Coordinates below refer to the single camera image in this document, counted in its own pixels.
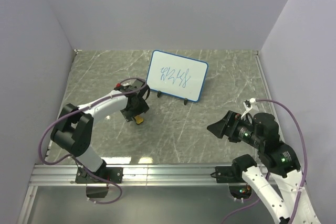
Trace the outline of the yellow black whiteboard eraser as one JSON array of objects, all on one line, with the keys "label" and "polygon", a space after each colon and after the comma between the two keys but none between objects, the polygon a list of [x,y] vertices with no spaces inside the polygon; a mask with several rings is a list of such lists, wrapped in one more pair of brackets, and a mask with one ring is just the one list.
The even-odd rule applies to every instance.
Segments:
[{"label": "yellow black whiteboard eraser", "polygon": [[136,124],[141,124],[144,121],[144,119],[140,115],[135,116],[134,119]]}]

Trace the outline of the blue framed whiteboard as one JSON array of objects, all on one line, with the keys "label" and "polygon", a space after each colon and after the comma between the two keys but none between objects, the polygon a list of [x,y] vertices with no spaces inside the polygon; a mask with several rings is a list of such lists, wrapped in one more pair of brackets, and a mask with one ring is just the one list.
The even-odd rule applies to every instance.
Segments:
[{"label": "blue framed whiteboard", "polygon": [[205,83],[208,63],[155,50],[146,82],[154,91],[198,102]]}]

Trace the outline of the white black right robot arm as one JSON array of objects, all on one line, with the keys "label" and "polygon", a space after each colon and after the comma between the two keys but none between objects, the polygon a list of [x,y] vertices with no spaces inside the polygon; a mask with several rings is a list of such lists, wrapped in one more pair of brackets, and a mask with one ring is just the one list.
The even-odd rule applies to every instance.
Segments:
[{"label": "white black right robot arm", "polygon": [[307,191],[304,173],[293,148],[281,141],[279,125],[272,114],[259,112],[239,114],[228,111],[207,130],[217,138],[226,136],[230,142],[244,142],[257,150],[261,163],[273,177],[276,192],[262,174],[256,161],[248,154],[232,162],[232,177],[247,183],[264,204],[274,223],[319,223]]}]

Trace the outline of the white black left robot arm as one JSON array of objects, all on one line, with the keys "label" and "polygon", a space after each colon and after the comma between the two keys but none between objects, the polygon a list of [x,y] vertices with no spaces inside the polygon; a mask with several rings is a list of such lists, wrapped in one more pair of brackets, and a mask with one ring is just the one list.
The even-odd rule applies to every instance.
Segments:
[{"label": "white black left robot arm", "polygon": [[50,139],[66,150],[88,170],[87,176],[94,183],[111,178],[106,161],[91,147],[95,123],[115,112],[121,112],[125,120],[143,122],[140,114],[149,110],[148,91],[121,92],[113,90],[107,95],[84,105],[65,105],[50,134]]}]

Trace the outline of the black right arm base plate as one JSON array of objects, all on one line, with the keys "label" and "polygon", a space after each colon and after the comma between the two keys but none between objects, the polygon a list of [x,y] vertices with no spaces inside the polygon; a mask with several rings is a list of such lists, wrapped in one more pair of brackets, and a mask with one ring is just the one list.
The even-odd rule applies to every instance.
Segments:
[{"label": "black right arm base plate", "polygon": [[216,179],[218,184],[223,183],[243,183],[242,178],[237,174],[232,166],[216,166],[215,171],[210,174],[211,178]]}]

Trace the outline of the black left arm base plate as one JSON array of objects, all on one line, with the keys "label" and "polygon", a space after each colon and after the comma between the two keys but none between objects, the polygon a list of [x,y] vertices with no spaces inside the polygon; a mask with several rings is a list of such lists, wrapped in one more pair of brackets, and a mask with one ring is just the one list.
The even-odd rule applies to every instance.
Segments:
[{"label": "black left arm base plate", "polygon": [[122,167],[104,167],[97,172],[91,172],[86,168],[79,167],[77,170],[75,183],[76,184],[95,184],[103,183],[103,180],[120,184],[123,178]]}]

